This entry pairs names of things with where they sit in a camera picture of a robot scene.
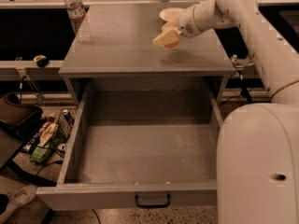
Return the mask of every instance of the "drawer handle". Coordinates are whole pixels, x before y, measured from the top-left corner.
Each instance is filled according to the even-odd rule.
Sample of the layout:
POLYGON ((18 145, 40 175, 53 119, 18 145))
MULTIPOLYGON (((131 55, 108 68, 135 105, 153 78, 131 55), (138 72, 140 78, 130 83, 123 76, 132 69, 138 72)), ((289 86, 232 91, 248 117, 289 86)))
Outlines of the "drawer handle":
POLYGON ((166 208, 170 205, 170 195, 167 194, 167 203, 164 204, 157 204, 157 205, 144 205, 139 203, 139 197, 138 195, 135 196, 135 205, 138 208, 143 209, 157 209, 157 208, 166 208))

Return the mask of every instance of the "plastic bottle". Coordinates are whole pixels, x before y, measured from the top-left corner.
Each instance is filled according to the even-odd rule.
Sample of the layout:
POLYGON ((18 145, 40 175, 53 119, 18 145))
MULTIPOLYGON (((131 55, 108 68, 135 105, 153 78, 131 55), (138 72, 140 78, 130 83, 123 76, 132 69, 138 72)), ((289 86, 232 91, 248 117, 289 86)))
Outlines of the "plastic bottle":
POLYGON ((91 42, 91 29, 82 0, 64 0, 69 20, 80 42, 91 42))

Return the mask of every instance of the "cabinet top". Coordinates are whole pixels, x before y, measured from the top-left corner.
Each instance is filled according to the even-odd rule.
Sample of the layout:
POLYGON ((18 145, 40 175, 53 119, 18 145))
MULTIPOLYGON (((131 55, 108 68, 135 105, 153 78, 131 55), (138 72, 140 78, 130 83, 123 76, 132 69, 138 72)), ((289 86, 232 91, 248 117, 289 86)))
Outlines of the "cabinet top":
POLYGON ((158 48, 152 39, 164 21, 159 13, 167 7, 191 3, 132 3, 91 5, 88 20, 93 42, 75 38, 60 74, 65 77, 100 77, 137 73, 192 73, 228 75, 233 67, 214 30, 182 37, 173 48, 158 48))

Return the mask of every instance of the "black bag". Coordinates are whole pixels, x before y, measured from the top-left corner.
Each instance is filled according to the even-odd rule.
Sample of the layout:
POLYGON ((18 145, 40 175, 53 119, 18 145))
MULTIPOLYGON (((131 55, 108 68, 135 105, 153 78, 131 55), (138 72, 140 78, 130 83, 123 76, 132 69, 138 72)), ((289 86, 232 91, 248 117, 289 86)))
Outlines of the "black bag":
POLYGON ((20 104, 15 93, 8 93, 0 99, 0 127, 22 141, 31 137, 42 113, 37 105, 20 104))

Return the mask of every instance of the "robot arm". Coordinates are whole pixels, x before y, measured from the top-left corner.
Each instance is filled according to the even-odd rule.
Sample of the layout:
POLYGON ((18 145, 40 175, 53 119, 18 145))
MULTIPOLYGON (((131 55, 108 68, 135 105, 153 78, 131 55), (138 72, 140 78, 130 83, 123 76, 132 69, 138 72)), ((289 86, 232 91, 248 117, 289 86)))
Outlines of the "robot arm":
POLYGON ((153 43, 173 48, 182 35, 229 27, 240 31, 272 102, 299 107, 299 54, 260 13, 256 0, 206 0, 188 7, 153 43))
POLYGON ((181 36, 232 26, 242 35, 275 104, 244 105, 223 122, 217 144, 219 223, 297 224, 297 51, 260 13, 256 0, 206 0, 167 23, 153 42, 172 48, 181 36))

